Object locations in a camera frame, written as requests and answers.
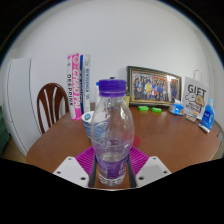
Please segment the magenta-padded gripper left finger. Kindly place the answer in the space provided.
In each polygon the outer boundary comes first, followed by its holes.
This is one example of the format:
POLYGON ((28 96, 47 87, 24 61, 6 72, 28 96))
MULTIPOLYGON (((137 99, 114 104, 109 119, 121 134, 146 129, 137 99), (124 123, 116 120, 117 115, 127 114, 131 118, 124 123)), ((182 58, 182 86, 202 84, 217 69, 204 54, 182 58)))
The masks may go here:
POLYGON ((96 176, 94 149, 90 147, 76 157, 68 156, 53 174, 81 187, 93 188, 96 176))

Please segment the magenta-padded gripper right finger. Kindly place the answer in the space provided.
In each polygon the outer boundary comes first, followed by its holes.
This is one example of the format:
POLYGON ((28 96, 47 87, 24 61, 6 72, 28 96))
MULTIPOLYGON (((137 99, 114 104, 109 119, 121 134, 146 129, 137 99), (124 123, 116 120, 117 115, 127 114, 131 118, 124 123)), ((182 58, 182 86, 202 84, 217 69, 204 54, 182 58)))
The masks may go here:
POLYGON ((133 147, 128 159, 128 174, 131 188, 143 187, 157 181, 171 172, 157 156, 147 156, 133 147))

